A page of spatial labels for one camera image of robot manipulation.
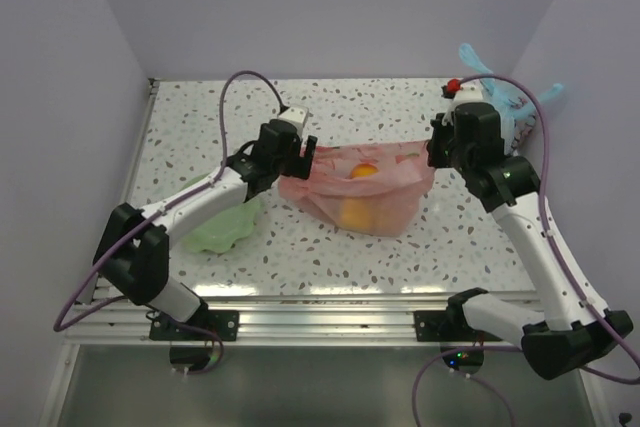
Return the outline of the pink plastic bag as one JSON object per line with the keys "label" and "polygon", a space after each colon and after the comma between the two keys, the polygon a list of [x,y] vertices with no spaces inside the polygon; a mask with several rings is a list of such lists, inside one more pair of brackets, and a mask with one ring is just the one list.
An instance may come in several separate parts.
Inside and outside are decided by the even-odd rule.
{"label": "pink plastic bag", "polygon": [[[358,164],[375,165],[375,175],[350,179]],[[338,147],[317,147],[307,180],[281,177],[280,196],[298,209],[336,227],[343,201],[372,198],[385,204],[393,219],[397,237],[418,212],[420,199],[433,186],[435,169],[428,165],[425,140],[399,143],[373,143]]]}

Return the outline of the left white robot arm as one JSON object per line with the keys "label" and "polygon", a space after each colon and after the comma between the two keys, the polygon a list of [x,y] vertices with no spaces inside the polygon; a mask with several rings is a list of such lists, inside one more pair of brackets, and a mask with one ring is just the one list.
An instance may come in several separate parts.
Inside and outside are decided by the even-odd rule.
{"label": "left white robot arm", "polygon": [[116,207],[95,254],[98,273],[132,303],[172,318],[185,339],[201,337],[206,303],[170,276],[170,250],[204,222],[269,190],[280,176],[308,179],[317,138],[303,137],[307,119],[306,109],[290,107],[261,125],[249,152],[231,155],[191,189],[140,209]]}

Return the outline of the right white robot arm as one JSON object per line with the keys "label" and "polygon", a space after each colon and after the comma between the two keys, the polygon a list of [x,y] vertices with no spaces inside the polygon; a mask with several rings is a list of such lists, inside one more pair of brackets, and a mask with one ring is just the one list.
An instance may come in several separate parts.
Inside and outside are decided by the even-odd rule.
{"label": "right white robot arm", "polygon": [[607,355],[632,332],[633,321],[608,306],[553,230],[532,164],[504,152],[499,113],[486,102],[466,102],[437,114],[431,126],[429,165],[460,174],[513,244],[542,305],[534,312],[469,289],[449,298],[442,332],[461,340],[492,334],[520,348],[545,380]]}

